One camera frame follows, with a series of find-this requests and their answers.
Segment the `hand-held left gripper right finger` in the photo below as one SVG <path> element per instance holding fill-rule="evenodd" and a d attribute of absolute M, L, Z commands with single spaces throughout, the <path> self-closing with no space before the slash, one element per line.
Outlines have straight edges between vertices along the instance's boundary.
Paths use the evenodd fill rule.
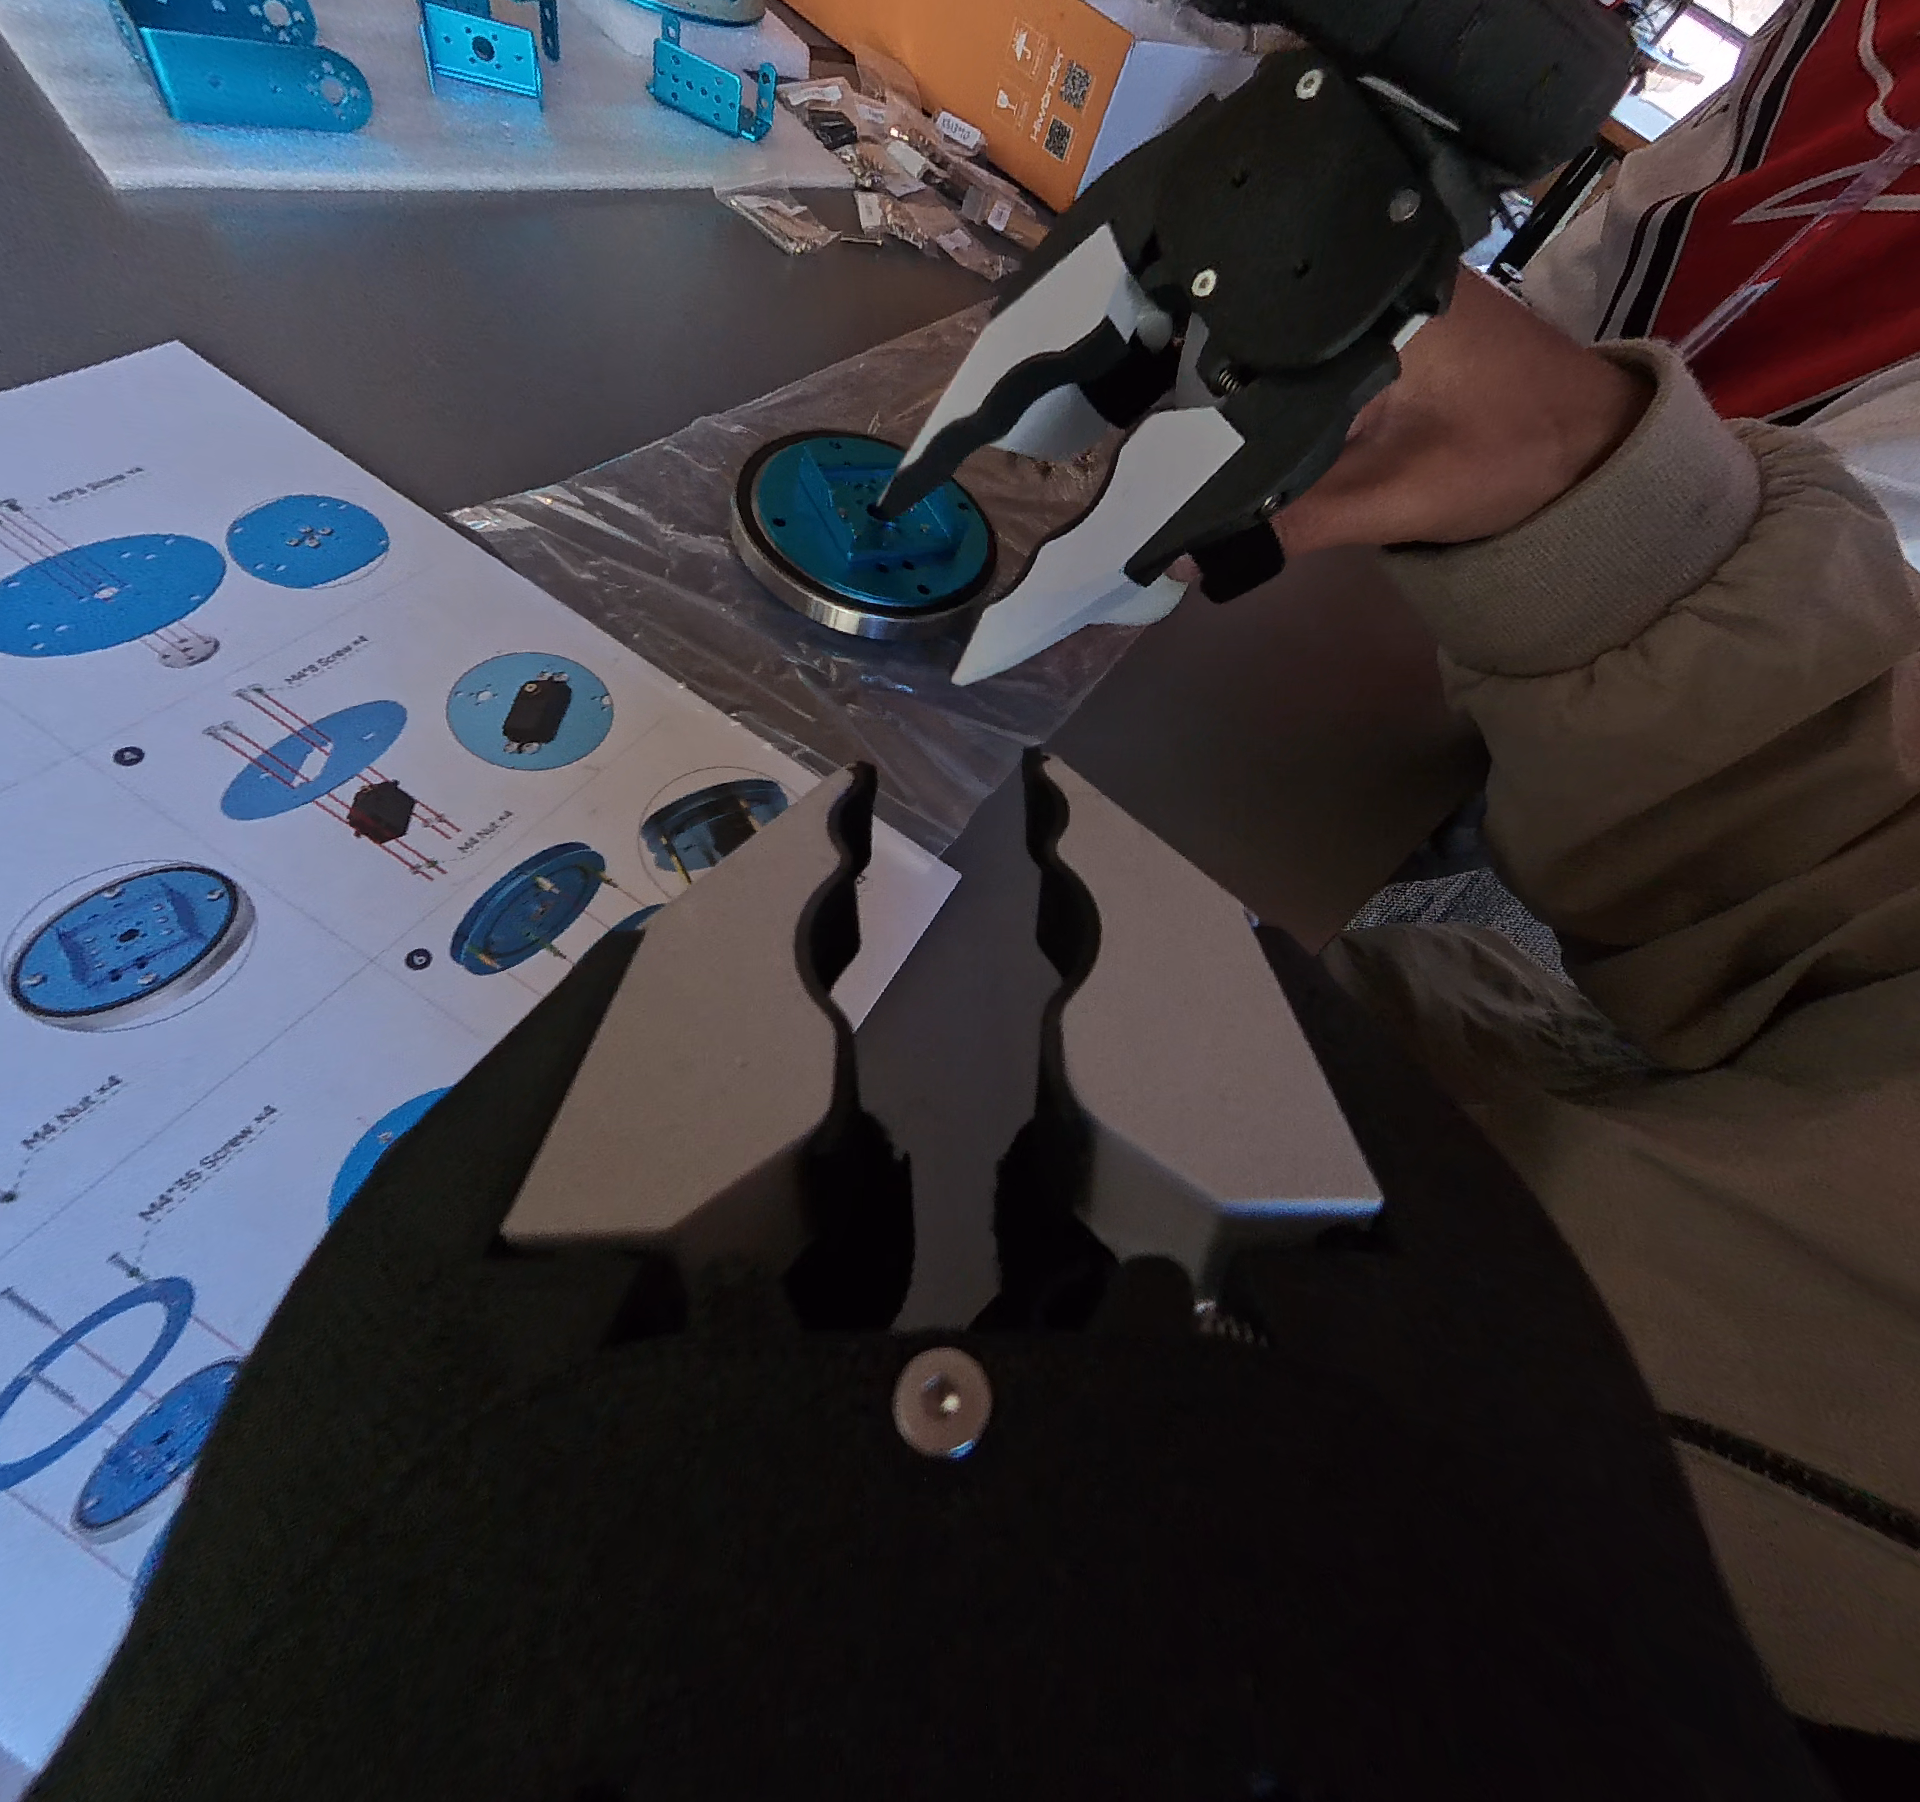
<path fill-rule="evenodd" d="M 1022 792 L 1058 988 L 984 1324 L 1081 1324 L 1136 1255 L 1214 1298 L 1241 1250 L 1370 1224 L 1384 1190 L 1249 910 L 1066 762 L 1030 749 Z"/>

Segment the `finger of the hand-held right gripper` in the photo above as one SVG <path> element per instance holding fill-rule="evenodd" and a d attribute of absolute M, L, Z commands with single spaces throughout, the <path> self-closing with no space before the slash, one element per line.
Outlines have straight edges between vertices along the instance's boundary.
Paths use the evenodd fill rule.
<path fill-rule="evenodd" d="M 989 679 L 1087 626 L 1146 626 L 1185 586 L 1126 570 L 1151 537 L 1241 450 L 1242 436 L 1218 406 L 1152 412 L 1119 447 L 1097 503 L 1022 569 L 1019 582 L 981 610 L 953 683 Z"/>
<path fill-rule="evenodd" d="M 981 329 L 875 516 L 900 516 L 981 447 L 1066 464 L 1128 431 L 1171 389 L 1185 333 L 1126 264 L 1116 230 L 1100 226 Z"/>

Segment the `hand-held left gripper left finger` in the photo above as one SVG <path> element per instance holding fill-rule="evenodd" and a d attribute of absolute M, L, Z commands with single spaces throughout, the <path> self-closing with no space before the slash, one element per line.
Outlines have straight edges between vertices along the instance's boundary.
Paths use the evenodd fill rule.
<path fill-rule="evenodd" d="M 808 1324 L 894 1321 L 911 1177 L 829 996 L 858 953 L 875 784 L 872 762 L 829 774 L 645 926 L 504 1242 L 654 1251 L 686 1287 L 756 1264 Z"/>

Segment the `person's right forearm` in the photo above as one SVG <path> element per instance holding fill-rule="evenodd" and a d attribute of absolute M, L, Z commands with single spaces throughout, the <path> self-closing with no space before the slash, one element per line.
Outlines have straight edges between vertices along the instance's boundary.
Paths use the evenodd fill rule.
<path fill-rule="evenodd" d="M 1917 1067 L 1917 574 L 1801 429 L 1722 420 L 1660 344 L 1639 429 L 1479 543 L 1387 553 L 1488 757 L 1485 843 L 1561 974 L 1394 926 L 1411 1009 L 1578 1069 Z"/>

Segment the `grey desk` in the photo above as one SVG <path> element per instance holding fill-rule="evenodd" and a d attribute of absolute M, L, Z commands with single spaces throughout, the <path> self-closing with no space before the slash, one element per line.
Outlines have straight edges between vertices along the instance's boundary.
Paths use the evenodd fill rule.
<path fill-rule="evenodd" d="M 3 52 L 3 382 L 186 343 L 434 513 L 562 483 L 975 307 L 900 245 L 775 251 L 705 190 L 117 199 Z M 1170 841 L 1318 945 L 1485 770 L 1365 549 L 1143 628 L 1066 747 L 1182 776 Z"/>

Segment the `person's right hand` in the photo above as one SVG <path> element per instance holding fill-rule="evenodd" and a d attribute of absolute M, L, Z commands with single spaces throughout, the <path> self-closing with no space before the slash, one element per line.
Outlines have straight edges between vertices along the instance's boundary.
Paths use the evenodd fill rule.
<path fill-rule="evenodd" d="M 1325 477 L 1275 516 L 1291 559 L 1488 538 L 1588 479 L 1644 417 L 1651 379 L 1459 271 L 1454 304 L 1352 420 Z"/>

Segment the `pile of small screw bags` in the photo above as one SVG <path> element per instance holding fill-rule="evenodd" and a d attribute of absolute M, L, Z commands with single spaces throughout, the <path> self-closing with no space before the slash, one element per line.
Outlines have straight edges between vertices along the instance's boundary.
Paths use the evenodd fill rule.
<path fill-rule="evenodd" d="M 717 199 L 782 251 L 833 243 L 904 243 L 943 251 L 957 268 L 1009 279 L 1052 234 L 1044 203 L 989 167 L 989 140 L 969 117 L 923 104 L 900 61 L 858 52 L 854 62 L 782 82 L 779 103 L 849 173 L 854 221 L 829 226 L 810 202 L 779 181 L 730 181 Z"/>

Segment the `orange and white cardboard box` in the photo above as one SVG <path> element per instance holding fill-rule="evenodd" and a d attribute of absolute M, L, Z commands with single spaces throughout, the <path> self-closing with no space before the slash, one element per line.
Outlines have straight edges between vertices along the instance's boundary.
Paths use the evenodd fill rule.
<path fill-rule="evenodd" d="M 987 155 L 1052 207 L 1235 90 L 1285 27 L 1185 0 L 787 0 L 829 38 L 904 62 L 931 111 L 984 130 Z"/>

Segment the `clear plastic bag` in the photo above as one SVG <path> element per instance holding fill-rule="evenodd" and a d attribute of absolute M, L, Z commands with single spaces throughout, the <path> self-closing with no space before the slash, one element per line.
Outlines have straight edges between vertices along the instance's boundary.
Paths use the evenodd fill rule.
<path fill-rule="evenodd" d="M 761 445 L 801 429 L 904 445 L 987 314 L 979 304 L 900 333 L 454 520 L 804 770 L 872 761 L 877 816 L 931 853 L 944 853 L 1037 745 L 1165 841 L 1197 846 L 1208 809 L 1182 776 L 1157 779 L 1151 762 L 1097 762 L 1091 745 L 1066 747 L 1070 711 L 1122 663 L 1136 628 L 1087 628 L 998 679 L 953 687 L 964 626 L 920 643 L 829 633 L 761 586 L 730 545 L 739 472 Z"/>

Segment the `white instruction manual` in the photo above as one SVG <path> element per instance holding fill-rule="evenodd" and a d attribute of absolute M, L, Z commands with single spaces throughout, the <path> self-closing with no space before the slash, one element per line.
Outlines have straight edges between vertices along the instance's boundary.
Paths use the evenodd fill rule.
<path fill-rule="evenodd" d="M 3 1755 L 369 1163 L 815 774 L 182 344 L 3 394 Z"/>

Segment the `red and beige jacket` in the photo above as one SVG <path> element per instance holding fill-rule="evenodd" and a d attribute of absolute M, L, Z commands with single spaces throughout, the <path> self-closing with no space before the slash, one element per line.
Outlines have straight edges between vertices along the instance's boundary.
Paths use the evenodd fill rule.
<path fill-rule="evenodd" d="M 1801 420 L 1917 362 L 1917 0 L 1787 0 L 1524 271 L 1581 343 L 1682 350 L 1726 417 Z"/>

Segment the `white foam sheet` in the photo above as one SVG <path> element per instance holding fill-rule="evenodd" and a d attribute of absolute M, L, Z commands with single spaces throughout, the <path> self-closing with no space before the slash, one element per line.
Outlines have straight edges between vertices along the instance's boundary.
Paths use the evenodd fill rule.
<path fill-rule="evenodd" d="M 581 0 L 560 0 L 562 61 L 542 103 L 434 82 L 416 0 L 311 0 L 318 38 L 369 82 L 353 134 L 179 125 L 104 0 L 3 0 L 3 38 L 65 126 L 126 190 L 647 190 L 779 181 L 810 199 L 849 173 L 782 109 L 761 144 L 728 140 L 647 94 L 637 53 Z"/>

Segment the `stepped blue bracket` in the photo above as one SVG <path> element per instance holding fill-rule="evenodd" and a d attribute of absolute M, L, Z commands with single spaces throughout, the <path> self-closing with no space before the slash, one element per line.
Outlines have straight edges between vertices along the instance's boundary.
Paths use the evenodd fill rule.
<path fill-rule="evenodd" d="M 418 0 L 434 76 L 542 100 L 542 62 L 562 61 L 557 0 Z"/>

